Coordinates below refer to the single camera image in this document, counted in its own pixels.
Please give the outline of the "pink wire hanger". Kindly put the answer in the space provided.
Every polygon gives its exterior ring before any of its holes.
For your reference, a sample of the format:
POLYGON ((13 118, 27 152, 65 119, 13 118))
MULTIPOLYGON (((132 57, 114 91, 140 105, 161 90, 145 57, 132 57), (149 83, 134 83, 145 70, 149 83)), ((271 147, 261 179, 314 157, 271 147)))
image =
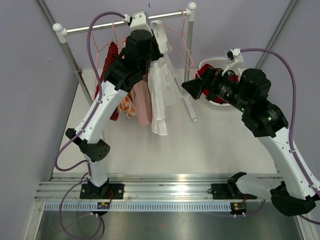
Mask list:
POLYGON ((166 30, 173 32, 175 35, 179 36, 181 39, 181 43, 185 48, 185 57, 182 57, 180 50, 174 41, 167 36, 169 43, 173 46, 176 53, 179 55, 182 63, 184 64, 184 82, 190 80, 190 76, 192 73, 198 75, 196 70, 196 65, 192 57, 192 42, 193 42, 193 32, 194 32, 194 21, 190 21, 189 18, 194 16, 194 13, 189 9, 179 9, 178 13, 183 17, 183 22, 181 26, 181 30, 177 31, 174 28, 170 27, 166 23, 163 23, 166 30))

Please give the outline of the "white skirt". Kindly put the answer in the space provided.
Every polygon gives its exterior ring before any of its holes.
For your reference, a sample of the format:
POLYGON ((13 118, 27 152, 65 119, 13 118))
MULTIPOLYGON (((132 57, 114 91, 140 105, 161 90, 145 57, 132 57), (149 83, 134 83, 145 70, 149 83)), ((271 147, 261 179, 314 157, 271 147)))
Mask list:
POLYGON ((152 104, 151 130, 154 134, 166 136, 166 107, 178 103, 182 94, 177 84, 176 75, 168 53, 172 47, 168 43, 165 27, 162 21, 155 20, 150 24, 163 54, 158 60, 152 61, 148 72, 148 88, 152 104))

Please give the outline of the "blue hanger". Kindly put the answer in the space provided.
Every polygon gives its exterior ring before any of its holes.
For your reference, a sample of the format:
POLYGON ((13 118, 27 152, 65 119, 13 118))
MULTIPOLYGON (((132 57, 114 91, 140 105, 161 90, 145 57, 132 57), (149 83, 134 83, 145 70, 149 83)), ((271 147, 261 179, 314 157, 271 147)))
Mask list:
POLYGON ((151 15, 151 4, 150 4, 150 2, 147 3, 146 13, 147 13, 148 16, 151 15))

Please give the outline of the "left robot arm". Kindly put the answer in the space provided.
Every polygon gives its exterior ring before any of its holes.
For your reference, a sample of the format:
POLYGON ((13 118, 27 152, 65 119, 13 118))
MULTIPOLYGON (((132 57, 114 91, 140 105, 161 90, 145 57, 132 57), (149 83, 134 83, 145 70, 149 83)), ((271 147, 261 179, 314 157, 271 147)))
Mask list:
POLYGON ((125 47, 107 67, 101 90, 82 123, 66 130, 66 136, 89 162, 91 178, 84 184, 89 197, 102 199, 109 191, 105 163, 111 147, 101 138, 107 122, 134 85, 147 74, 151 62, 162 57, 152 30, 132 31, 126 38, 125 47))

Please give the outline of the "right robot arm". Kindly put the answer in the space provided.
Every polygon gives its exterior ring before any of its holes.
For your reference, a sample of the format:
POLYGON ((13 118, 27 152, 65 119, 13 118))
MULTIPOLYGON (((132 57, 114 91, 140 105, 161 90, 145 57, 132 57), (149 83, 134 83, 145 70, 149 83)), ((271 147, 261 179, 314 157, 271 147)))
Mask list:
POLYGON ((222 73, 208 67, 198 78, 182 83, 182 88, 198 100, 204 90, 206 98, 221 98, 242 113, 245 127, 267 149, 274 165, 280 171, 281 180, 267 180, 238 172, 227 180, 227 193, 232 198, 243 195, 271 201, 273 206, 287 217, 311 212, 320 199, 317 191, 320 182, 308 180, 312 175, 298 152, 290 147, 289 123, 282 110, 268 101, 271 82, 259 69, 244 70, 238 82, 231 81, 231 70, 222 73))

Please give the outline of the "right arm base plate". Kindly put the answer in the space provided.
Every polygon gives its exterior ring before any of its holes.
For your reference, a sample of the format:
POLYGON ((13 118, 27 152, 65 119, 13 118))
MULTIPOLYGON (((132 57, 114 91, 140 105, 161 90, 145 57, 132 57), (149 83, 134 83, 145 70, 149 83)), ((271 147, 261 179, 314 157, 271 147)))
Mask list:
POLYGON ((213 183, 207 190, 214 200, 256 200, 258 197, 241 193, 236 187, 230 187, 227 183, 213 183))

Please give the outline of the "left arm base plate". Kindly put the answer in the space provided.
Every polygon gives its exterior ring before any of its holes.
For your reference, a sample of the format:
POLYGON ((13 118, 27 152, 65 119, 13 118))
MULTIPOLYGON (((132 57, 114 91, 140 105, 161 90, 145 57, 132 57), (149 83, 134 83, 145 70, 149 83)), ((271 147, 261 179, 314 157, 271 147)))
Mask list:
POLYGON ((108 183, 96 187, 90 182, 81 185, 79 198, 82 200, 122 200, 125 185, 122 183, 108 183))

